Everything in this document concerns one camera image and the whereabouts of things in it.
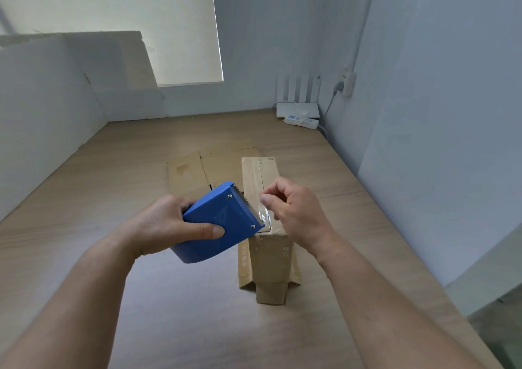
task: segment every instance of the forearm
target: forearm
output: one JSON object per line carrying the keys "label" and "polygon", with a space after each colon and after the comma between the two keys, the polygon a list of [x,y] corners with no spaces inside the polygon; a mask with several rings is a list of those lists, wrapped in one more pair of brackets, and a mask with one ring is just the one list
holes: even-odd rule
{"label": "forearm", "polygon": [[316,258],[368,369],[482,368],[348,242],[329,241]]}
{"label": "forearm", "polygon": [[125,279],[134,263],[118,233],[83,254],[4,357],[2,369],[107,367]]}

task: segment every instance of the wall outlet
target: wall outlet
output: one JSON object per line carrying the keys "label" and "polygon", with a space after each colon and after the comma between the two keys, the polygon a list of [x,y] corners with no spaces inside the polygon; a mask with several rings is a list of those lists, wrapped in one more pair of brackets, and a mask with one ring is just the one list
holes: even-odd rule
{"label": "wall outlet", "polygon": [[339,80],[342,80],[344,83],[343,96],[352,96],[353,86],[356,83],[356,77],[357,74],[355,72],[350,72],[348,69],[341,70],[341,76],[339,77]]}

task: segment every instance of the wooden table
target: wooden table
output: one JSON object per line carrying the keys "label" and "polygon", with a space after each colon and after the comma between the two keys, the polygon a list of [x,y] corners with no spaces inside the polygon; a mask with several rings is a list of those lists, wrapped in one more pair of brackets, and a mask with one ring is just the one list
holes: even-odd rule
{"label": "wooden table", "polygon": [[[0,224],[0,352],[89,245],[168,193],[168,157],[243,138],[315,191],[334,227],[415,305],[500,368],[322,135],[272,110],[110,123],[82,146]],[[303,285],[286,306],[258,305],[238,289],[235,247],[195,265],[169,250],[140,258],[110,367],[363,368],[322,269],[303,249],[297,255]]]}

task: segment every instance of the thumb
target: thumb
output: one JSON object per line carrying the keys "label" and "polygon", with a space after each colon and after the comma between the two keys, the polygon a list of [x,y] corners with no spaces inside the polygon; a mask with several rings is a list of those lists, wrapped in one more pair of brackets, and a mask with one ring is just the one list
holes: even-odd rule
{"label": "thumb", "polygon": [[222,237],[225,229],[212,223],[189,223],[182,222],[177,234],[182,241],[187,240],[209,240]]}
{"label": "thumb", "polygon": [[288,204],[272,194],[261,194],[259,196],[261,204],[263,204],[269,211],[272,211],[278,218],[281,218],[282,212]]}

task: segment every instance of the finger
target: finger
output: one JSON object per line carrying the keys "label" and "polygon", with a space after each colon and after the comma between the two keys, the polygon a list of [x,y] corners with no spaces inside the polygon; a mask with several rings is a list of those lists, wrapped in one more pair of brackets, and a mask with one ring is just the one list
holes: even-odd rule
{"label": "finger", "polygon": [[189,197],[178,197],[178,200],[182,212],[189,209],[190,206],[196,202],[196,199],[191,199]]}
{"label": "finger", "polygon": [[286,201],[286,198],[292,192],[292,187],[295,183],[288,178],[278,177],[272,184],[261,192],[261,194],[271,194]]}
{"label": "finger", "polygon": [[222,237],[225,234],[225,229],[212,223],[183,222],[176,230],[176,234],[182,241],[208,240]]}
{"label": "finger", "polygon": [[261,203],[272,211],[278,218],[281,218],[283,211],[286,209],[288,204],[272,194],[261,194],[259,196]]}

